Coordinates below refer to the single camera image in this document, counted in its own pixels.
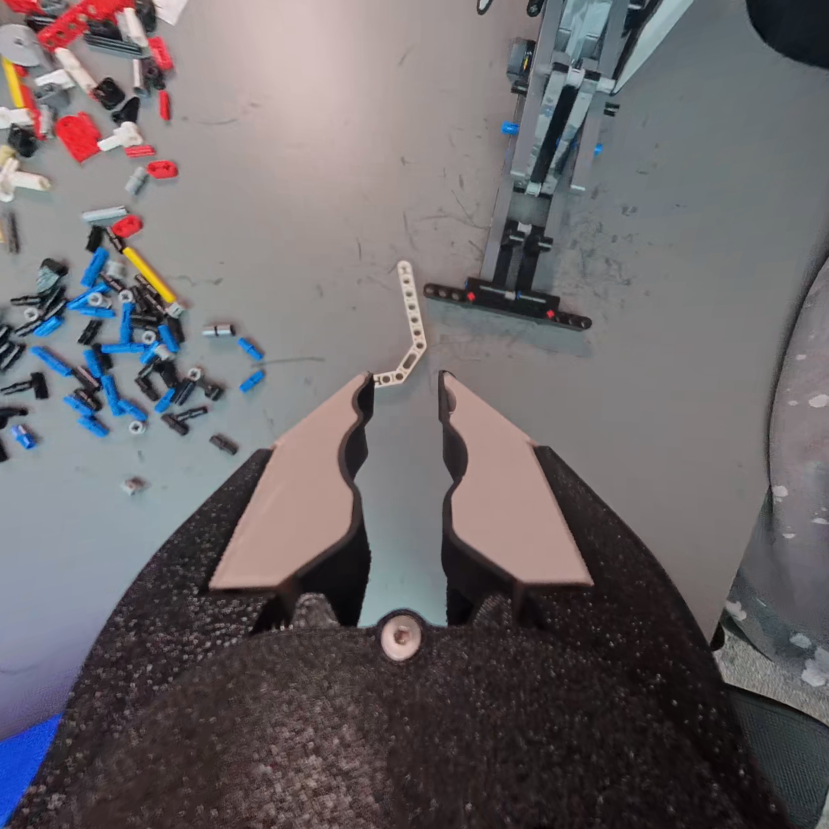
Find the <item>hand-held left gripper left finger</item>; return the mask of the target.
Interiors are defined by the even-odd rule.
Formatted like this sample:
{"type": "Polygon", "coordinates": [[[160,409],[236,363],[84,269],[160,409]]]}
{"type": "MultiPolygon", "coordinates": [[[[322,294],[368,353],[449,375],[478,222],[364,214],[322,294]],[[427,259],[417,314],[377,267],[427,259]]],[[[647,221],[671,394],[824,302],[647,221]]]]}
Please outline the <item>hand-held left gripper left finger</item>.
{"type": "Polygon", "coordinates": [[[210,594],[266,596],[264,617],[285,622],[302,596],[322,595],[340,625],[358,625],[371,556],[356,476],[374,396],[372,375],[357,374],[275,440],[210,594]]]}

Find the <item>blue bin with tag sticker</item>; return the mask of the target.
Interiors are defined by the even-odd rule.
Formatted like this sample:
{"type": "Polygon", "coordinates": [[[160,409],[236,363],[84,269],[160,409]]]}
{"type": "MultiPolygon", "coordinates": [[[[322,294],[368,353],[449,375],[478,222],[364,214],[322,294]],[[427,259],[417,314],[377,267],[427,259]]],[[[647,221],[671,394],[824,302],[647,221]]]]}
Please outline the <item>blue bin with tag sticker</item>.
{"type": "Polygon", "coordinates": [[[61,713],[1,742],[1,825],[5,826],[54,741],[61,713]]]}

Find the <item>white bent toy beam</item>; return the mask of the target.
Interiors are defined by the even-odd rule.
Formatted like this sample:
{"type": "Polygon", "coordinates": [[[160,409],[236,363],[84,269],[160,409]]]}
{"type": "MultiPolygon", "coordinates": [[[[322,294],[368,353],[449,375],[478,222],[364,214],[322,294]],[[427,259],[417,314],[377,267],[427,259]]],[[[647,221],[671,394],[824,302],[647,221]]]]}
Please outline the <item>white bent toy beam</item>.
{"type": "Polygon", "coordinates": [[[401,386],[406,382],[428,350],[412,265],[407,260],[399,260],[396,264],[396,270],[409,326],[411,343],[396,368],[381,371],[373,376],[374,384],[377,388],[401,386]]]}

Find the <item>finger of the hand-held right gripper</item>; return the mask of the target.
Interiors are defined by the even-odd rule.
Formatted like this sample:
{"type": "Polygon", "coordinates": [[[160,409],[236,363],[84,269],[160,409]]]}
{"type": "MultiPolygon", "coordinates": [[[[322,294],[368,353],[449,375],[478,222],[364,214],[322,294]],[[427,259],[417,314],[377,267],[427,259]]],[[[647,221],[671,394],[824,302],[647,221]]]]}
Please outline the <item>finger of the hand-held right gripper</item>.
{"type": "Polygon", "coordinates": [[[643,68],[656,49],[663,43],[693,1],[647,2],[644,16],[628,37],[614,74],[613,95],[618,94],[633,76],[643,68]]]}

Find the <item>partly built toy car chassis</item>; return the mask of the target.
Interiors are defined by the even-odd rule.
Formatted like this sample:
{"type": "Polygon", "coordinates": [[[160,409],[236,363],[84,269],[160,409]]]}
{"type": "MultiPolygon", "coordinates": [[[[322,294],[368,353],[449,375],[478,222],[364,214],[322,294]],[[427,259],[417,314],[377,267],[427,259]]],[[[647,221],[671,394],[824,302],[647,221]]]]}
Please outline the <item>partly built toy car chassis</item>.
{"type": "Polygon", "coordinates": [[[559,296],[535,286],[538,264],[554,248],[553,204],[584,192],[599,132],[618,105],[611,98],[643,10],[658,2],[528,2],[540,27],[510,45],[506,76],[516,96],[502,181],[480,275],[462,287],[426,284],[425,298],[575,332],[593,324],[559,296]]]}

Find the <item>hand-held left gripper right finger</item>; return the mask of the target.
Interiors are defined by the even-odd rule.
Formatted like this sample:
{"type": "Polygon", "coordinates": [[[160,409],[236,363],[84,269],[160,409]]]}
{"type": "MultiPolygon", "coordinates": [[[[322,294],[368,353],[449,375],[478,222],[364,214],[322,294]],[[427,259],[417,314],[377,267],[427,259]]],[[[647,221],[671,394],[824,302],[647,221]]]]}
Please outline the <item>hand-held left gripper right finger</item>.
{"type": "Polygon", "coordinates": [[[544,473],[541,446],[452,372],[440,372],[441,563],[447,623],[460,626],[492,596],[520,616],[529,598],[595,582],[544,473]]]}

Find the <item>pile of red white pieces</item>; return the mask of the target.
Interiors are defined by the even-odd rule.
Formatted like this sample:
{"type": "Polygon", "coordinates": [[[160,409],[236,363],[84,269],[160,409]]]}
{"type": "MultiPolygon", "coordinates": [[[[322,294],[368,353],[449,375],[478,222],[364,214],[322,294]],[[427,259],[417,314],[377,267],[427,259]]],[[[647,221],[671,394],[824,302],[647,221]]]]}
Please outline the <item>pile of red white pieces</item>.
{"type": "Polygon", "coordinates": [[[24,163],[50,141],[77,165],[109,152],[140,160],[125,186],[135,199],[150,181],[177,177],[173,161],[139,129],[142,109],[171,121],[168,78],[176,73],[159,25],[186,2],[2,2],[2,206],[52,183],[24,163]]]}

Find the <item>pile of blue black pieces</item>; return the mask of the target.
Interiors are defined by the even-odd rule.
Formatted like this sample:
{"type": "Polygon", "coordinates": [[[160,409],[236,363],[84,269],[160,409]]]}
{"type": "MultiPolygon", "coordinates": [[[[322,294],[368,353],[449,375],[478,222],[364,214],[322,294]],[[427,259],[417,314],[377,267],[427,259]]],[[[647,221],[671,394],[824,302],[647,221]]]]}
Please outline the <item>pile of blue black pieces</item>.
{"type": "Polygon", "coordinates": [[[31,403],[52,397],[96,440],[117,433],[137,439],[154,420],[180,438],[227,396],[188,352],[187,305],[151,275],[129,244],[131,215],[92,225],[89,262],[70,293],[68,264],[45,258],[33,292],[10,297],[2,318],[2,463],[10,449],[32,452],[43,441],[26,422],[31,403]]]}

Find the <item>person's grey spotted clothing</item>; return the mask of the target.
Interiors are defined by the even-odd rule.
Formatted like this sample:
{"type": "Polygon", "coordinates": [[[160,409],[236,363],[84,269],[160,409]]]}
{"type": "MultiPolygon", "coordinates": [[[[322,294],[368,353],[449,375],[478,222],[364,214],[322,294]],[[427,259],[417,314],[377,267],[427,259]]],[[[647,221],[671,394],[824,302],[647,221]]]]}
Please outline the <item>person's grey spotted clothing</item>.
{"type": "Polygon", "coordinates": [[[769,417],[769,491],[721,617],[731,685],[827,725],[828,264],[806,292],[769,417]]]}

